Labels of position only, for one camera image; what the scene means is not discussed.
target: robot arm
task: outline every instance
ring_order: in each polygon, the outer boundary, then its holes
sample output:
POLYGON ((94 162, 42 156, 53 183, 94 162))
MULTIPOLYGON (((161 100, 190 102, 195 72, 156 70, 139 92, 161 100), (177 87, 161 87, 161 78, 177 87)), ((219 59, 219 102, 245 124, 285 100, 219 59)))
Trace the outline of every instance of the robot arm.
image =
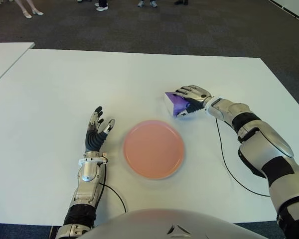
POLYGON ((102 132, 98 132, 103 122, 103 119, 99 120, 101 115, 102 107, 98 107, 91 116, 85 139, 85 153, 79 160, 81 168, 78 172, 78 187, 56 239, 77 238, 91 230, 94 225, 96 208, 102 195, 100 182, 102 178, 106 178, 106 153, 99 152, 115 124, 112 119, 102 132))
POLYGON ((282 137, 258 118, 246 104, 211 97, 198 86, 182 87, 175 92, 194 107, 179 115, 205 108, 206 112, 225 121, 238 135, 238 155, 257 176, 267 178, 271 200, 277 211, 277 223, 286 237, 299 238, 299 165, 282 137))

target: shoe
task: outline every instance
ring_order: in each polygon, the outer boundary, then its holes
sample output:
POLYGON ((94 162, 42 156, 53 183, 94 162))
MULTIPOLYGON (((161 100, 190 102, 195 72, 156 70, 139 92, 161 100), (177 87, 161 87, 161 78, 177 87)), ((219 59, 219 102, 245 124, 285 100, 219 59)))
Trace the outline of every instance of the shoe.
POLYGON ((145 5, 145 1, 140 0, 138 7, 143 7, 145 5))
POLYGON ((156 1, 149 2, 152 7, 158 7, 156 1))
POLYGON ((180 4, 183 4, 183 0, 178 0, 176 2, 174 2, 175 5, 180 5, 180 4))
POLYGON ((42 16, 44 14, 43 12, 39 11, 36 8, 32 10, 32 13, 33 13, 33 15, 39 15, 39 16, 42 16))
POLYGON ((28 11, 24 11, 24 12, 23 12, 23 15, 24 15, 26 18, 32 18, 32 16, 30 15, 30 13, 28 13, 28 11))
POLYGON ((99 7, 100 6, 100 4, 97 2, 96 4, 94 4, 94 6, 97 6, 97 7, 99 7))
POLYGON ((108 6, 105 6, 105 7, 98 7, 97 9, 96 9, 96 11, 105 11, 105 10, 107 10, 107 9, 109 9, 109 7, 108 6))

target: round plate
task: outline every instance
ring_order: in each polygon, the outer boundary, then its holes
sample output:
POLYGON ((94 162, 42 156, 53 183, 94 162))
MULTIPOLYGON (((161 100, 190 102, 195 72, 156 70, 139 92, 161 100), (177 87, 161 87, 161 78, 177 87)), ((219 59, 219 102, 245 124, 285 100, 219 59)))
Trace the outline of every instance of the round plate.
POLYGON ((173 174, 184 159, 184 143, 167 123, 147 120, 137 124, 124 141, 124 156, 138 174, 161 179, 173 174))

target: white shoe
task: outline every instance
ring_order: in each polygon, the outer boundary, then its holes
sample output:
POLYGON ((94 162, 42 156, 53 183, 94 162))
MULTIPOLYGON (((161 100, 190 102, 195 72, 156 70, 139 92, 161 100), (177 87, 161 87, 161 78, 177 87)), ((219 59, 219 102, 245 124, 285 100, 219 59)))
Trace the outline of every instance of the white shoe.
POLYGON ((105 10, 107 10, 107 9, 109 9, 109 7, 108 6, 106 6, 106 7, 98 7, 97 9, 96 9, 96 11, 105 11, 105 10))
POLYGON ((94 4, 94 6, 97 6, 97 7, 99 7, 100 6, 100 4, 97 2, 96 4, 94 4))
POLYGON ((32 18, 32 16, 30 15, 30 13, 28 13, 28 11, 24 11, 24 12, 23 12, 23 15, 24 15, 26 18, 32 18))
POLYGON ((42 16, 44 14, 43 12, 39 11, 36 8, 32 10, 32 13, 33 13, 33 15, 39 15, 39 16, 42 16))
POLYGON ((145 5, 145 1, 143 0, 140 0, 139 4, 138 4, 138 7, 143 7, 145 5))
POLYGON ((151 5, 152 7, 158 7, 156 1, 151 1, 151 2, 150 2, 150 5, 151 5))

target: white table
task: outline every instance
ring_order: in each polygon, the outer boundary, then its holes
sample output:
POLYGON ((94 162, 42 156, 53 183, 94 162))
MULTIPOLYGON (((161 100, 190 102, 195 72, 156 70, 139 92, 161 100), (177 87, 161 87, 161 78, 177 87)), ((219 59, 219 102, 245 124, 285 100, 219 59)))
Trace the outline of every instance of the white table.
POLYGON ((33 46, 33 42, 0 43, 0 77, 33 46))
MULTIPOLYGON (((204 112, 173 119, 167 112, 164 92, 190 84, 248 104, 290 144, 299 163, 299 105, 261 59, 30 49, 0 80, 0 223, 63 223, 87 124, 99 105, 105 121, 117 120, 102 148, 109 154, 107 183, 130 211, 175 208, 234 223, 275 220, 271 200, 246 191, 226 171, 215 119, 204 112), (163 180, 137 175, 123 157, 125 134, 149 119, 168 122, 185 143, 184 163, 163 180)), ((223 122, 220 130, 232 173, 268 193, 266 180, 237 156, 235 132, 223 122)), ((122 211, 105 190, 96 223, 122 211)))

